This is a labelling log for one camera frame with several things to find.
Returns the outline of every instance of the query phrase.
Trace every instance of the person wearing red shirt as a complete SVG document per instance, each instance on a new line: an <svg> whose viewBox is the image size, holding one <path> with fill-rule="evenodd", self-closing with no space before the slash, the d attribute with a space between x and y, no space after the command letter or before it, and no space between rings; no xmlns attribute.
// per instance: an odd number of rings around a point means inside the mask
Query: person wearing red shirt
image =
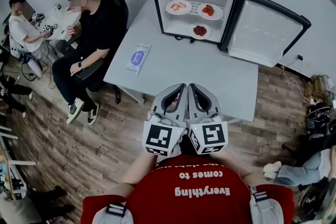
<svg viewBox="0 0 336 224"><path fill-rule="evenodd" d="M105 222L104 215L110 204L123 203L121 223L251 224L249 186L279 202L284 224L294 217L292 191L252 173L228 150L156 160L143 151L120 184L103 196L86 197L80 223L120 223Z"/></svg>

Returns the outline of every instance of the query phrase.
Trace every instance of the wet wipes package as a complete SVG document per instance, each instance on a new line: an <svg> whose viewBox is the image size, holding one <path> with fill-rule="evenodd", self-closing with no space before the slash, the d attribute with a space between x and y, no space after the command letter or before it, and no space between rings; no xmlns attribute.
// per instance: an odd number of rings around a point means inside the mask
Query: wet wipes package
<svg viewBox="0 0 336 224"><path fill-rule="evenodd" d="M135 52L132 54L126 68L134 73L136 76L139 74L140 69L145 62L145 59L149 53L150 45L137 45Z"/></svg>

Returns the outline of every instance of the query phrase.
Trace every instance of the plate of food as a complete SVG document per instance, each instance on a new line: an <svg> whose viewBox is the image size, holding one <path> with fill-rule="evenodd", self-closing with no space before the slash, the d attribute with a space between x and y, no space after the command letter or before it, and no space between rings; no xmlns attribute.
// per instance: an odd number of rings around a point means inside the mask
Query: plate of food
<svg viewBox="0 0 336 224"><path fill-rule="evenodd" d="M195 39L207 39L211 35L209 25L192 24L189 27L189 35Z"/></svg>
<svg viewBox="0 0 336 224"><path fill-rule="evenodd" d="M202 4L198 6L197 12L208 20L219 20L224 16L223 10L213 4Z"/></svg>
<svg viewBox="0 0 336 224"><path fill-rule="evenodd" d="M166 5L166 11L174 15L184 15L191 11L191 4L186 0L171 0Z"/></svg>

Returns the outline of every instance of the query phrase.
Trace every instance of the purple label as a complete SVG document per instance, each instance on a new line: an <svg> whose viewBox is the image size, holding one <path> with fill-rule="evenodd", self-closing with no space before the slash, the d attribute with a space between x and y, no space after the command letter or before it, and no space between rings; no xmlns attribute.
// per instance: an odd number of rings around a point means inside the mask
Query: purple label
<svg viewBox="0 0 336 224"><path fill-rule="evenodd" d="M132 58L131 58L131 62L134 66L138 66L141 63L142 57L143 57L144 53L142 50L136 51L135 53L133 53Z"/></svg>

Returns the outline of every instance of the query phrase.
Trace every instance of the blue jeans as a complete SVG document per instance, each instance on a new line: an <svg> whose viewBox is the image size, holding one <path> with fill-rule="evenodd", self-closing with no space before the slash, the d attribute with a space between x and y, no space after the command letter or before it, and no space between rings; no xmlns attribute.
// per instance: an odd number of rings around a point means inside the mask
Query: blue jeans
<svg viewBox="0 0 336 224"><path fill-rule="evenodd" d="M291 187L317 183L322 179L319 172L320 164L321 152L317 152L302 167L284 165L279 170L274 183Z"/></svg>

